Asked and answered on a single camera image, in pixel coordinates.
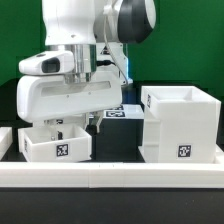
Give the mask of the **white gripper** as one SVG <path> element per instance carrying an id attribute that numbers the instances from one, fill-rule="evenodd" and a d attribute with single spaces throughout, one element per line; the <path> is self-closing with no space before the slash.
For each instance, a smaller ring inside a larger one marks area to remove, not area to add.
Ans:
<path id="1" fill-rule="evenodd" d="M 118 107 L 122 102 L 119 79 L 113 73 L 95 73 L 90 82 L 66 84 L 63 75 L 24 76 L 17 86 L 17 113 L 28 122 L 51 120 L 52 140 L 62 140 L 61 118 Z M 102 112 L 91 124 L 100 131 Z"/>

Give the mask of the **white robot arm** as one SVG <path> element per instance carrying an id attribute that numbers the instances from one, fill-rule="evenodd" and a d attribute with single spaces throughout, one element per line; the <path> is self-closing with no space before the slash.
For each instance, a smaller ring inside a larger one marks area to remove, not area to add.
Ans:
<path id="1" fill-rule="evenodd" d="M 121 104 L 119 78 L 97 69 L 97 45 L 143 42 L 156 9 L 154 0 L 42 0 L 42 15 L 49 49 L 19 62 L 17 112 L 59 140 L 58 119 L 93 112 L 100 123 L 103 110 Z"/>

